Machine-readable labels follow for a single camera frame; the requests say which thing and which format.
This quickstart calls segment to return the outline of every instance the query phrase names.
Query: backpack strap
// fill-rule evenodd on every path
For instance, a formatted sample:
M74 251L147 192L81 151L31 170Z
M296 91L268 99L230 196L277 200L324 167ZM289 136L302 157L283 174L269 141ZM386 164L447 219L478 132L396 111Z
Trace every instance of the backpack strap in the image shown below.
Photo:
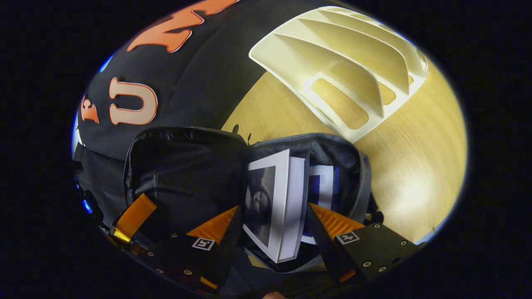
M360 184L355 204L348 217L359 223L364 223L371 196L371 166L366 154L359 151L360 156Z
M368 203L368 211L367 214L371 215L371 219L365 219L364 225L370 225L373 223L383 223L384 222L384 215L382 212L377 212L379 209L379 206L375 202L375 198L373 197L373 193L370 194L369 197L369 203Z
M145 194L140 195L113 224L110 230L111 235L129 243L155 209L157 209L157 205L149 200Z

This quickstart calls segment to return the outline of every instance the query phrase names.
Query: orange letter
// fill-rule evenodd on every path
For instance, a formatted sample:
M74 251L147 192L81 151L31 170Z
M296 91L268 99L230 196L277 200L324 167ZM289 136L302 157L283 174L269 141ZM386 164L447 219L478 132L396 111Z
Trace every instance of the orange letter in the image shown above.
M120 122L128 124L147 124L153 120L157 112L157 96L149 86L139 83L118 82L115 77L109 84L109 96L130 95L142 100L140 110L120 109L115 104L109 106L109 118L113 124Z
M203 18L195 14L194 11L203 11L205 12L205 15L216 14L238 1L239 0L205 0L182 9L174 13L171 20L142 32L129 45L127 51L129 52L139 45L161 45L166 46L168 53L173 53L179 50L179 48L187 41L192 34L192 31L189 29L183 30L179 33L168 33L168 31L203 23Z
M96 123L99 123L98 111L96 110L96 105L93 105L89 108L91 101L85 99L85 95L81 99L81 119L85 121L86 119L93 120Z

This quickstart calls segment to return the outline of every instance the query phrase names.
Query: slot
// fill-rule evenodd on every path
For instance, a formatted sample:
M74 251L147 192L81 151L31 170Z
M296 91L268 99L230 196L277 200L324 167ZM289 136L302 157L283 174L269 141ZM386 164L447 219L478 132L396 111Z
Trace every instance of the slot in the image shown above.
M414 45L412 45L406 39L386 29L383 29L373 23L360 20L352 15L347 15L347 14L338 12L337 10L328 11L326 9L323 9L323 10L318 10L318 12L322 15L321 17L317 16L315 13L305 14L304 17L306 19L311 18L313 20L323 20L323 17L325 17L330 23L337 24L340 26L345 26L353 30L367 34L369 36L372 36L374 38L380 39L383 42L393 46L401 54L403 54L409 71L421 77L427 76L425 70L423 69L421 65L421 61L419 59L419 55L417 53L416 47L414 47Z
M385 78L402 92L409 93L406 60L394 47L362 32L336 24L307 19L292 23L299 22L306 30L291 30L290 35L340 52Z
M351 98L384 117L377 80L358 63L322 46L277 33L266 36L260 44L261 47L250 51L250 57L284 81L299 97L303 97L308 82L321 74L343 84L349 96L355 95Z
M355 130L366 124L369 120L367 112L358 106L352 99L325 79L318 79L311 86L333 109L342 121Z
M385 85L383 85L382 83L379 83L379 88L380 88L380 98L382 99L383 104L384 105L391 104L396 98L395 92L389 89L388 87L386 87Z

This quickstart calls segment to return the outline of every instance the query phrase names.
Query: white vent structure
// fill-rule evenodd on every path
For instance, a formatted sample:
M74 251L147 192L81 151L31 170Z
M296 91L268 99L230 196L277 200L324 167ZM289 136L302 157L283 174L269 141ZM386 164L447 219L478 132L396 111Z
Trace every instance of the white vent structure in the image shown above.
M336 6L303 13L262 38L249 57L285 84L327 126L354 143L423 85L428 66L408 40L366 15ZM358 128L312 90L325 80L367 114ZM395 94L392 100L382 95Z

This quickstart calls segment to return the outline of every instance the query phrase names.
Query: book cover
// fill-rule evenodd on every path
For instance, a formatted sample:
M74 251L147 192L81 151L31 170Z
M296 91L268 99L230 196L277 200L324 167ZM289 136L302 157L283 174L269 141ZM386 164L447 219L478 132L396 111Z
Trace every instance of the book cover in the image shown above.
M243 229L275 263L297 257L303 232L305 159L289 153L287 149L248 166Z
M307 201L329 210L338 212L339 168L328 165L309 167L309 186ZM308 224L303 227L301 241L316 244Z

